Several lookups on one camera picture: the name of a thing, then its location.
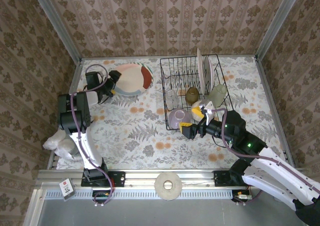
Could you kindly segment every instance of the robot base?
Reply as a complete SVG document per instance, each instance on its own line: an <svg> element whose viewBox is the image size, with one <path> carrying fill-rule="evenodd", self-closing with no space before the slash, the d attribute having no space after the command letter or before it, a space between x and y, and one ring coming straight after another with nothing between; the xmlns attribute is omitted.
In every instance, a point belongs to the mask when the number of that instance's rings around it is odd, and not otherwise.
<svg viewBox="0 0 320 226"><path fill-rule="evenodd" d="M123 171L109 171L105 162L100 167L111 179L113 187L124 187L126 173ZM109 181L104 174L97 169L84 169L81 180L81 187L110 187Z"/></svg>

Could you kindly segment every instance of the label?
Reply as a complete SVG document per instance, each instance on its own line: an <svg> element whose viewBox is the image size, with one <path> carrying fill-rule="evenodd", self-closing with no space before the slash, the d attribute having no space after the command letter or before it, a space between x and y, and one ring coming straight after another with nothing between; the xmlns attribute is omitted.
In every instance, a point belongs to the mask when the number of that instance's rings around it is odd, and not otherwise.
<svg viewBox="0 0 320 226"><path fill-rule="evenodd" d="M75 194L73 185L69 178L59 183L64 199L68 199Z"/></svg>

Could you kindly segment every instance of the dish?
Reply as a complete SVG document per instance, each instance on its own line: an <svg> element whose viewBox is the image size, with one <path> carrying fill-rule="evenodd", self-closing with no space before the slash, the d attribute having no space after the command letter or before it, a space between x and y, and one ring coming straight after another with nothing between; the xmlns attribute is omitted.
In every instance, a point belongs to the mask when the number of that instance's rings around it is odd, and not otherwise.
<svg viewBox="0 0 320 226"><path fill-rule="evenodd" d="M207 89L207 92L210 93L215 85L215 71L208 56L205 56L204 58L203 67L205 72L205 88Z"/></svg>
<svg viewBox="0 0 320 226"><path fill-rule="evenodd" d="M191 116L189 112L184 109L177 108L170 112L168 117L168 122L170 128L172 129L179 129L179 123L181 122L191 122Z"/></svg>
<svg viewBox="0 0 320 226"><path fill-rule="evenodd" d="M204 70L203 70L203 62L202 62L202 55L200 49L197 48L196 55L198 57L198 73L199 73L199 80L200 80L200 90L202 95L205 94L206 84L204 78Z"/></svg>
<svg viewBox="0 0 320 226"><path fill-rule="evenodd" d="M124 96L135 96L149 88L154 80L152 71L142 63L122 64L115 68L121 73L115 92Z"/></svg>

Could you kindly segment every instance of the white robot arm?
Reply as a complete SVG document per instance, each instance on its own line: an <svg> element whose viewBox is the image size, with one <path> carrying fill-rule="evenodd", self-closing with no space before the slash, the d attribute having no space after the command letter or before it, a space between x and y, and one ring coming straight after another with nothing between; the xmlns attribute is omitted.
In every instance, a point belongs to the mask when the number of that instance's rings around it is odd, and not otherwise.
<svg viewBox="0 0 320 226"><path fill-rule="evenodd" d="M84 168L89 169L89 170L95 169L95 167L89 162L89 160L84 155L84 152L82 152L82 150L80 148L80 145L78 142L78 133L74 132L70 135L70 137L75 142L76 146L79 149L79 152L83 158ZM90 157L91 162L96 167L101 167L103 159L102 159L100 153L94 147L94 142L92 140L89 127L86 129L85 133L81 133L81 144L83 146L85 153Z"/></svg>
<svg viewBox="0 0 320 226"><path fill-rule="evenodd" d="M197 134L222 139L226 149L239 157L229 170L229 182L256 186L295 210L303 222L320 225L320 183L297 171L262 140L247 132L246 122L236 111L215 110L208 101L200 107L192 111L202 116L202 121L182 123L181 133L189 139ZM222 122L214 120L216 111L224 111Z"/></svg>

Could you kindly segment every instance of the glass cup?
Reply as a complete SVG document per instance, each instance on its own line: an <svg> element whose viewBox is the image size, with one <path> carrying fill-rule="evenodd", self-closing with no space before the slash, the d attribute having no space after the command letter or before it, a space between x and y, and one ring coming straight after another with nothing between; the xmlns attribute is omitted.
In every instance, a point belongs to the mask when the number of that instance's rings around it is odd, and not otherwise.
<svg viewBox="0 0 320 226"><path fill-rule="evenodd" d="M168 89L165 91L165 104L169 111L178 108L179 98L174 90Z"/></svg>
<svg viewBox="0 0 320 226"><path fill-rule="evenodd" d="M199 100L199 91L195 87L190 87L189 90L185 94L185 101L192 105L196 101Z"/></svg>
<svg viewBox="0 0 320 226"><path fill-rule="evenodd" d="M210 92L208 99L212 101L214 107L220 107L222 102L225 99L227 93L227 88L225 85L219 84L216 85L213 90Z"/></svg>

